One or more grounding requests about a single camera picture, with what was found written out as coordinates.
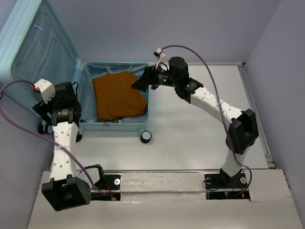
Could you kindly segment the light blue hard-shell suitcase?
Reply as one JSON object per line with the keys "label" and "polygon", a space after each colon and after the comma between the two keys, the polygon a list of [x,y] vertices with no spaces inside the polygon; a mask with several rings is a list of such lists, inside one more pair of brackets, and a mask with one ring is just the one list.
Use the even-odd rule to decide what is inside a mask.
{"label": "light blue hard-shell suitcase", "polygon": [[5,94],[28,110],[41,100],[25,82],[40,79],[54,85],[78,83],[82,105],[80,131],[138,131],[143,143],[152,134],[146,129],[149,113],[121,119],[122,124],[97,120],[92,80],[108,73],[128,71],[141,77],[145,62],[82,63],[61,20],[47,0],[19,0],[0,32],[0,84]]}

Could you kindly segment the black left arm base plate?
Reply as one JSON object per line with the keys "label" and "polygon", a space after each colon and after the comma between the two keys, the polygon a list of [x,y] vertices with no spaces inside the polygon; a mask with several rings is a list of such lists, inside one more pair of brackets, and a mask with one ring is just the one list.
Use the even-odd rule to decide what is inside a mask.
{"label": "black left arm base plate", "polygon": [[91,191],[91,201],[120,201],[121,200],[121,174],[106,174],[105,181],[98,181],[97,190]]}

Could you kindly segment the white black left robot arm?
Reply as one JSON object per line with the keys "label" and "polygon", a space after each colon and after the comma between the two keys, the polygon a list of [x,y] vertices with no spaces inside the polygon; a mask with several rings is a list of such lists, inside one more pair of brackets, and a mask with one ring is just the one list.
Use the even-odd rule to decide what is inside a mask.
{"label": "white black left robot arm", "polygon": [[33,110],[52,126],[54,134],[51,174],[41,186],[42,194],[55,211],[88,205],[91,191],[104,186],[105,176],[100,172],[89,175],[73,155],[76,142],[81,139],[81,104],[73,83],[53,85],[40,79],[32,88],[42,96]]}

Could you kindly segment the mustard brown cloth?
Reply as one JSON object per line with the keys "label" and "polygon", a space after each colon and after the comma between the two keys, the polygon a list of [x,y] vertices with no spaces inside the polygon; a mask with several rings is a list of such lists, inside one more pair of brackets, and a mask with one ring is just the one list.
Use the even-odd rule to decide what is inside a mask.
{"label": "mustard brown cloth", "polygon": [[145,114],[147,102],[140,91],[132,88],[136,81],[136,75],[128,71],[93,78],[98,121],[112,121]]}

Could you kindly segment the clear bottle with black cap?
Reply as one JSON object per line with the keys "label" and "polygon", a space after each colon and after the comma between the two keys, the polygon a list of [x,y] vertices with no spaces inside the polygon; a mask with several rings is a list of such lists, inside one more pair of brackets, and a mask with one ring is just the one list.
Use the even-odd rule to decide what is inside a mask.
{"label": "clear bottle with black cap", "polygon": [[116,119],[112,122],[113,124],[122,124],[123,121],[121,119]]}

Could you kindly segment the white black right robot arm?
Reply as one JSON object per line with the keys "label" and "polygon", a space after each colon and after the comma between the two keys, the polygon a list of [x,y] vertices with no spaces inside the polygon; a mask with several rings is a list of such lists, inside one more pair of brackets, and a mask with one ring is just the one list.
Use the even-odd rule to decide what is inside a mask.
{"label": "white black right robot arm", "polygon": [[212,94],[202,83],[189,76],[188,64],[182,57],[172,57],[168,68],[159,65],[145,67],[142,76],[132,88],[142,92],[159,86],[173,87],[179,98],[201,108],[224,126],[228,153],[219,172],[224,187],[232,186],[241,173],[243,161],[249,148],[259,137],[255,112],[233,107]]}

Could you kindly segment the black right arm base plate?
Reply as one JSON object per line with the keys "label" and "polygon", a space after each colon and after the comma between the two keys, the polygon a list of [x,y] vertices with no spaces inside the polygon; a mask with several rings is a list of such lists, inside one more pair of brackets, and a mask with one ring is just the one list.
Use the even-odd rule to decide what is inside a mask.
{"label": "black right arm base plate", "polygon": [[204,174],[202,186],[206,191],[207,200],[251,199],[248,181],[243,171],[233,180],[225,180],[220,172]]}

